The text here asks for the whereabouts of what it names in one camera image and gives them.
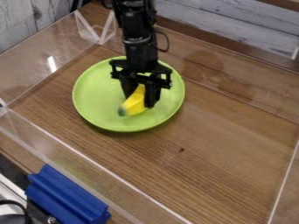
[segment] banana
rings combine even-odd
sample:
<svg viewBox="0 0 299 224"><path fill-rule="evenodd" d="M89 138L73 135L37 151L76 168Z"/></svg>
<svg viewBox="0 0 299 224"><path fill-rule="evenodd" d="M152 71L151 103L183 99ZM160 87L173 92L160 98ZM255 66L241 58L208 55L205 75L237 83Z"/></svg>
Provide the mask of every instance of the banana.
<svg viewBox="0 0 299 224"><path fill-rule="evenodd" d="M140 84L119 108L117 114L120 116L133 116L145 110L145 85Z"/></svg>

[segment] yellow object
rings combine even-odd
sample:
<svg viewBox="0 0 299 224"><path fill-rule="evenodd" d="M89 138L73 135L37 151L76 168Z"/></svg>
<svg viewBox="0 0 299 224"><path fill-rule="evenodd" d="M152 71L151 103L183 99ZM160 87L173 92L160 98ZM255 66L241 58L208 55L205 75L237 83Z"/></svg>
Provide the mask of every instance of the yellow object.
<svg viewBox="0 0 299 224"><path fill-rule="evenodd" d="M120 116L133 116L145 110L145 85L140 84L117 110L117 114Z"/></svg>

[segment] wooden table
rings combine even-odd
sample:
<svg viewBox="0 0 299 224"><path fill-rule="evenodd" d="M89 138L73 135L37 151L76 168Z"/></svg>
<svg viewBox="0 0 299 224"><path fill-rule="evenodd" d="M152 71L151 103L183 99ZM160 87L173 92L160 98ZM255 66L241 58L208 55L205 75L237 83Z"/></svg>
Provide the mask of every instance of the wooden table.
<svg viewBox="0 0 299 224"><path fill-rule="evenodd" d="M92 3L81 13L93 24L107 12ZM181 73L187 95L160 127L111 133L87 125L73 108L74 81L121 53L119 36L93 45L10 108L188 221L267 223L297 142L296 88L287 99L280 95L297 76L181 34L168 35L172 50L160 58ZM24 156L9 156L26 169L38 167Z"/></svg>

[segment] green plate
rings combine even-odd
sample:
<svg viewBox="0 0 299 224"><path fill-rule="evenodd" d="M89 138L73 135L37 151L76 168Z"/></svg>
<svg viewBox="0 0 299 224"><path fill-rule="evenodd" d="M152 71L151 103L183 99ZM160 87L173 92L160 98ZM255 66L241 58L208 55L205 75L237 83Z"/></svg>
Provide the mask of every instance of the green plate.
<svg viewBox="0 0 299 224"><path fill-rule="evenodd" d="M165 122L183 105L183 78L172 69L172 89L163 89L161 99L155 107L139 115L121 117L117 115L117 109L125 97L119 80L111 79L109 61L111 59L99 62L78 77L72 90L74 108L84 119L104 130L115 132L148 130Z"/></svg>

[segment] blue object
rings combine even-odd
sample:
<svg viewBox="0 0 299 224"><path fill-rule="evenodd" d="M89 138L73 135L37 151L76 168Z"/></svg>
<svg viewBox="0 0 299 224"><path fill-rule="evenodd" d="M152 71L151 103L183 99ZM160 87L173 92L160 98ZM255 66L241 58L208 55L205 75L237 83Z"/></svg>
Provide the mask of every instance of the blue object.
<svg viewBox="0 0 299 224"><path fill-rule="evenodd" d="M108 205L50 166L29 175L28 198L64 224L104 224Z"/></svg>

